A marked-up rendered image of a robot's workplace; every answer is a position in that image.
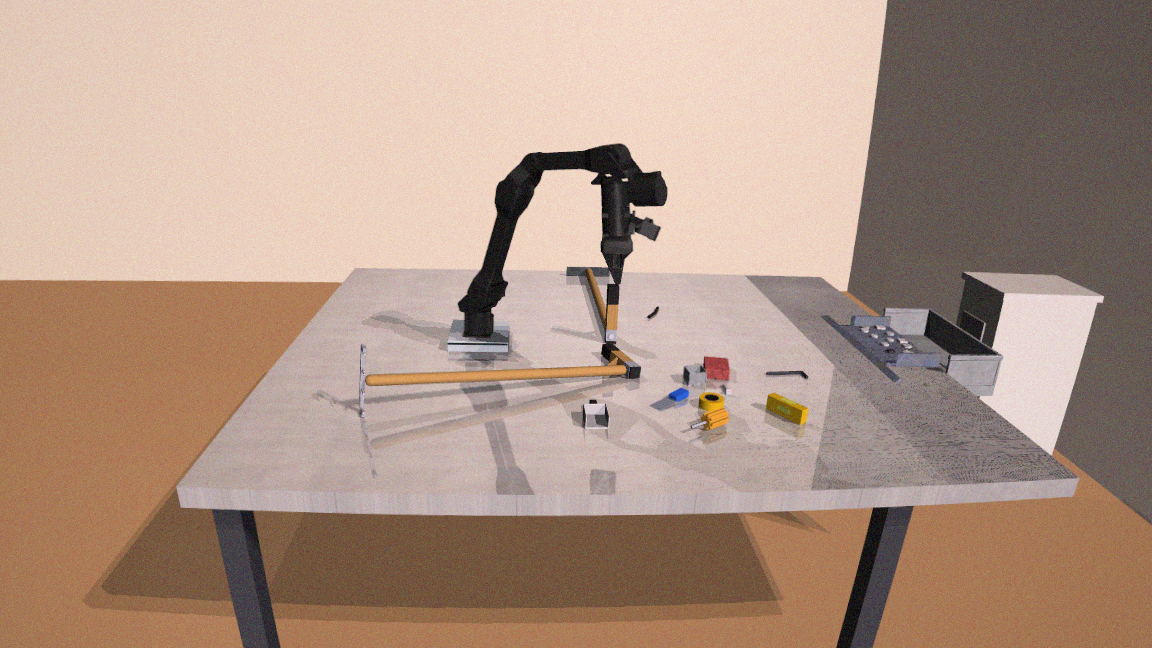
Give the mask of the long tan scraper with grey crossbar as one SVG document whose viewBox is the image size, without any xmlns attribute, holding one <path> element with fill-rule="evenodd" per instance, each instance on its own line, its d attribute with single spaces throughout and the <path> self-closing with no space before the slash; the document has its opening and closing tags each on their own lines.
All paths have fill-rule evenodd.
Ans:
<svg viewBox="0 0 1152 648">
<path fill-rule="evenodd" d="M 602 344 L 601 355 L 611 363 L 608 366 L 585 366 L 585 367 L 560 367 L 560 368 L 536 368 L 536 369 L 511 369 L 511 370 L 487 370 L 487 371 L 464 371 L 464 372 L 393 372 L 371 374 L 365 378 L 365 355 L 367 347 L 361 344 L 361 386 L 359 408 L 361 417 L 365 417 L 364 412 L 364 383 L 367 386 L 426 384 L 426 383 L 467 383 L 487 380 L 529 380 L 550 378 L 571 378 L 592 376 L 624 375 L 628 378 L 641 378 L 641 366 L 613 344 Z"/>
</svg>

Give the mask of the red rectangular block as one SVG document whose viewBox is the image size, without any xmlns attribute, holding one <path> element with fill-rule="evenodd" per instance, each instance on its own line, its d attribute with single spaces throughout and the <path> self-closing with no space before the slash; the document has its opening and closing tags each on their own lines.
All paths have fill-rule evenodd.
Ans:
<svg viewBox="0 0 1152 648">
<path fill-rule="evenodd" d="M 729 378 L 729 359 L 727 357 L 704 357 L 703 368 L 707 372 L 707 379 Z"/>
</svg>

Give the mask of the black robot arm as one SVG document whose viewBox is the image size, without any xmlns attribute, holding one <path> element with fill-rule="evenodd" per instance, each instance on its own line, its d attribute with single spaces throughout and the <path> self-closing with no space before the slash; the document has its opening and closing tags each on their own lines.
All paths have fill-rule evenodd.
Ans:
<svg viewBox="0 0 1152 648">
<path fill-rule="evenodd" d="M 667 199 L 668 189 L 661 171 L 643 173 L 622 143 L 584 151 L 526 155 L 497 184 L 497 221 L 482 269 L 473 277 L 467 296 L 458 301 L 458 310 L 465 312 L 464 337 L 490 338 L 493 333 L 494 314 L 491 314 L 491 308 L 505 297 L 508 282 L 503 280 L 502 270 L 513 233 L 535 195 L 544 169 L 589 169 L 598 173 L 591 184 L 601 184 L 602 208 L 630 208 L 630 203 L 635 208 L 664 206 Z M 628 181 L 623 181 L 626 178 Z M 655 241 L 660 229 L 653 219 L 643 220 L 632 211 L 628 234 L 637 232 Z"/>
</svg>

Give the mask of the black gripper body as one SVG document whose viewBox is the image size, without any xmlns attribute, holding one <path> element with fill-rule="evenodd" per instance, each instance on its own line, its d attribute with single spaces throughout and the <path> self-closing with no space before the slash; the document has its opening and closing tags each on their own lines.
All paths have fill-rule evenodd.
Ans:
<svg viewBox="0 0 1152 648">
<path fill-rule="evenodd" d="M 601 253 L 632 253 L 630 208 L 602 208 Z"/>
</svg>

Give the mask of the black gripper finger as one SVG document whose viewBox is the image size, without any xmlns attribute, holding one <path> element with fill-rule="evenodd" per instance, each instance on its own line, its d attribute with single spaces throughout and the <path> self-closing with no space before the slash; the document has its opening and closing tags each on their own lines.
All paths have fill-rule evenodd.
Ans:
<svg viewBox="0 0 1152 648">
<path fill-rule="evenodd" d="M 630 253 L 602 253 L 604 259 L 611 270 L 611 276 L 616 285 L 621 284 L 624 261 Z"/>
</svg>

